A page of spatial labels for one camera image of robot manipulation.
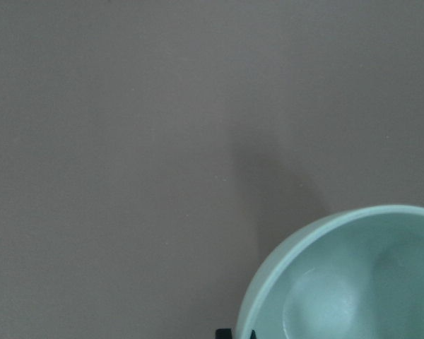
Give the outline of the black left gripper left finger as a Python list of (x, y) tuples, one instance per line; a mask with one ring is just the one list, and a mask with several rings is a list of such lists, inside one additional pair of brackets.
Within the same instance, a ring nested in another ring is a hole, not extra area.
[(218, 328), (215, 331), (215, 339), (233, 339), (231, 328)]

